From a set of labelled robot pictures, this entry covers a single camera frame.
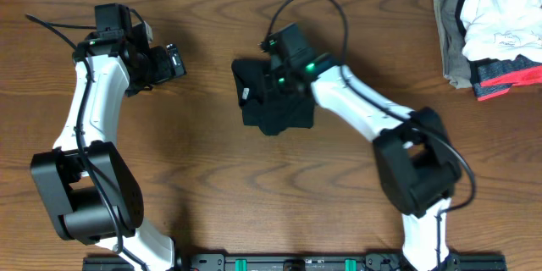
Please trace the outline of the black polo shirt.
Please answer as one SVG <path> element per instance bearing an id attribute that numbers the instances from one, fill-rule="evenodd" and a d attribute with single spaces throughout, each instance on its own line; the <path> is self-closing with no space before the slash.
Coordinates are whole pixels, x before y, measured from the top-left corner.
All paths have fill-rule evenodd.
<path id="1" fill-rule="evenodd" d="M 315 102 L 310 97 L 263 101 L 264 61 L 242 58 L 231 64 L 243 124 L 258 127 L 266 136 L 289 128 L 312 128 Z"/>

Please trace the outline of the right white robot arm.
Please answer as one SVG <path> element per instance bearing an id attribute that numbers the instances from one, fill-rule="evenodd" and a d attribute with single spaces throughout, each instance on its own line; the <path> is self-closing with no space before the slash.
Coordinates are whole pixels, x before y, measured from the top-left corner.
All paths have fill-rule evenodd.
<path id="1" fill-rule="evenodd" d="M 274 55 L 267 76 L 272 87 L 312 97 L 371 141 L 381 188 L 402 215 L 403 257 L 415 270 L 441 269 L 450 254 L 445 214 L 462 174 L 440 116 L 392 102 L 328 54 L 300 63 Z"/>

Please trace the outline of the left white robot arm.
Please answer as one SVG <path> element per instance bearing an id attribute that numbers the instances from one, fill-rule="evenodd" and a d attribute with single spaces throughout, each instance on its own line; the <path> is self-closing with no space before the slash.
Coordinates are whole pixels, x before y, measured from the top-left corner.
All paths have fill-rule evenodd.
<path id="1" fill-rule="evenodd" d="M 115 252 L 133 270 L 172 270 L 176 250 L 144 211 L 117 144 L 125 97 L 182 75 L 173 46 L 151 47 L 147 22 L 98 21 L 74 47 L 76 87 L 64 127 L 31 177 L 58 237 Z"/>

